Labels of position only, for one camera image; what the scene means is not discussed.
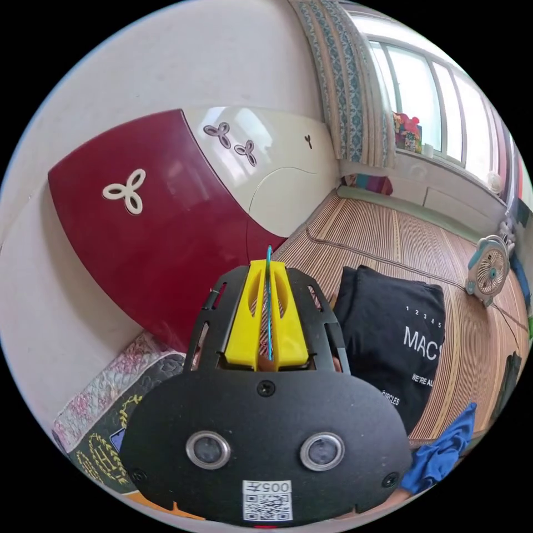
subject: small fan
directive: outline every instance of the small fan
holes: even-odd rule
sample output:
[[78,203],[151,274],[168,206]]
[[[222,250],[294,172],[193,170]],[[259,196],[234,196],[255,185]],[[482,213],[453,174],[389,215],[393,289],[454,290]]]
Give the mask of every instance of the small fan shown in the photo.
[[509,254],[501,237],[489,235],[481,239],[468,263],[466,292],[478,297],[488,307],[504,287],[509,269]]

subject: floor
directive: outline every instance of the floor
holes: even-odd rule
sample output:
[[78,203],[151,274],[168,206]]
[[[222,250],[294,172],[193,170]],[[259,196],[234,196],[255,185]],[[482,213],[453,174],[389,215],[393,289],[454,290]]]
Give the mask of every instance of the floor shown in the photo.
[[513,351],[528,351],[527,316],[510,273],[488,309],[464,290],[475,244],[404,212],[332,193],[273,256],[313,276],[331,301],[344,266],[367,265],[383,274],[437,283],[446,305],[446,342],[425,412],[411,445],[436,439],[471,401],[476,435],[490,427],[505,368]]

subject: qr code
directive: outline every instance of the qr code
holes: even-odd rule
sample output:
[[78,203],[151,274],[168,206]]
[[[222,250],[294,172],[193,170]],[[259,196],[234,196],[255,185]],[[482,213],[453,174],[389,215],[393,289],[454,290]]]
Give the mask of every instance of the qr code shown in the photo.
[[244,520],[281,522],[293,519],[290,481],[243,481]]

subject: blue cloth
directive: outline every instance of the blue cloth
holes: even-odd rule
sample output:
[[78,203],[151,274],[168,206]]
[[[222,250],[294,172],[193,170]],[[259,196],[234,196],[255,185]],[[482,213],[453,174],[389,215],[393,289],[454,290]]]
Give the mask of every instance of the blue cloth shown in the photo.
[[518,283],[520,284],[520,289],[522,289],[522,294],[524,295],[524,300],[526,301],[526,307],[529,308],[531,304],[531,293],[529,290],[529,283],[527,282],[526,273],[524,272],[524,267],[522,263],[514,253],[509,258],[509,263],[511,264],[512,271],[516,274]]
[[474,433],[477,404],[471,403],[430,446],[413,453],[413,464],[400,486],[411,494],[429,489],[453,469]]

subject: patterned curtain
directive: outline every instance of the patterned curtain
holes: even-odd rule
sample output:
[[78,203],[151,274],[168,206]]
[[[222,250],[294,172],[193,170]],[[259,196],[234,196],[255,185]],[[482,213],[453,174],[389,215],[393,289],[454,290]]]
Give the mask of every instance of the patterned curtain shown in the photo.
[[337,0],[288,2],[313,51],[335,156],[371,167],[393,168],[393,114],[366,37]]

